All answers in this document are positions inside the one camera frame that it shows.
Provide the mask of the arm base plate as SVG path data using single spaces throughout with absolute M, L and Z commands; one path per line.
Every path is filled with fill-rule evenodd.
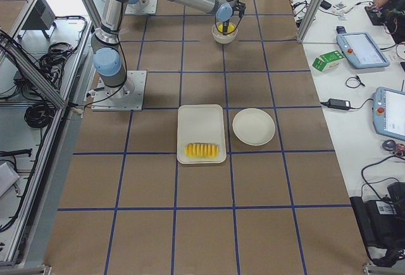
M 127 81 L 119 92 L 117 89 L 106 87 L 101 78 L 97 87 L 102 90 L 94 94 L 95 103 L 92 103 L 93 111 L 141 111 L 144 100 L 147 71 L 128 71 Z
M 132 16 L 155 15 L 157 3 L 157 0 L 137 0 L 137 2 L 129 0 L 125 14 Z

